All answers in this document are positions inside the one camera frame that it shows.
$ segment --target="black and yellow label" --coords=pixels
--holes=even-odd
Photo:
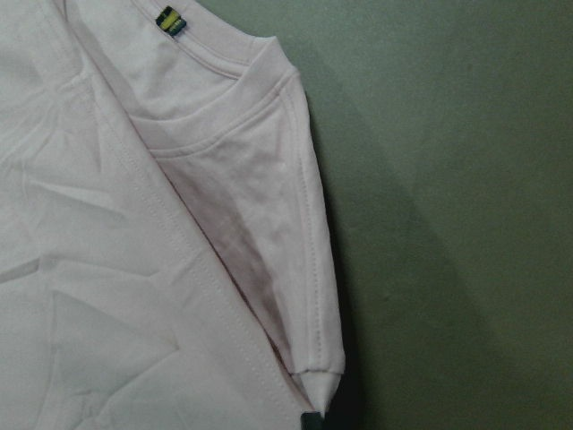
[[[187,21],[171,6],[166,7],[159,14],[155,23],[170,36],[175,36],[187,25]]]

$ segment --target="garment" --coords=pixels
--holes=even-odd
[[[0,422],[294,429],[344,370],[299,72],[193,0],[0,17]]]

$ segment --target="green surface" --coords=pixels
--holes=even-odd
[[[573,428],[573,2],[202,0],[300,69],[348,374],[329,428]]]

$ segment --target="green table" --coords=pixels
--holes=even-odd
[[[328,428],[573,428],[573,2],[202,3],[303,76],[348,361]]]

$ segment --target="gray-green background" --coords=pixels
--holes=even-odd
[[[332,429],[573,429],[573,2],[202,0],[302,73]]]

